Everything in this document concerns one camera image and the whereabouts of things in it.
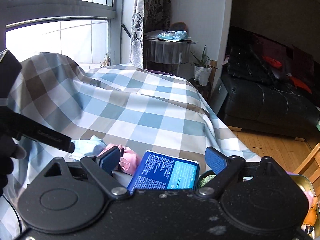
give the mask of cable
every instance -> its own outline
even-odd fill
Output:
[[[7,201],[7,203],[12,207],[14,213],[16,214],[17,220],[18,220],[18,224],[19,224],[19,231],[20,231],[20,234],[22,234],[22,225],[21,225],[21,221],[20,221],[20,218],[18,216],[18,213],[16,212],[14,206],[10,203],[10,201],[4,195],[2,195],[2,196]]]

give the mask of black glove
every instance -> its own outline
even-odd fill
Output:
[[[13,172],[13,161],[10,157],[23,159],[26,151],[19,145],[16,145],[12,138],[7,135],[0,135],[0,196],[3,194],[3,188],[8,184],[7,175]]]
[[[13,172],[13,161],[9,157],[0,157],[0,196],[3,188],[8,184],[7,175]]]

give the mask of side table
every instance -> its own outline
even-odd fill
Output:
[[[199,81],[194,81],[193,78],[189,79],[189,82],[199,91],[204,100],[208,102],[211,93],[211,83],[208,82],[206,86],[201,86]]]

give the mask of blue and white plaid fabric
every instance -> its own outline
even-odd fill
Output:
[[[225,155],[260,161],[218,119],[197,90],[185,79],[116,65],[84,72],[70,58],[40,53],[22,62],[12,88],[10,108],[73,139],[122,144],[143,156],[146,150],[195,160],[208,169],[204,152],[213,146]],[[16,206],[27,184],[52,158],[68,154],[23,138],[24,160],[14,171],[4,194]],[[0,239],[18,233],[16,217],[0,198]]]

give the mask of light blue face mask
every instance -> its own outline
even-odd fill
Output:
[[[79,161],[85,156],[97,156],[107,146],[103,140],[95,135],[93,135],[90,140],[72,140],[72,142],[75,144],[75,151],[69,154],[69,159],[74,159],[76,161]]]

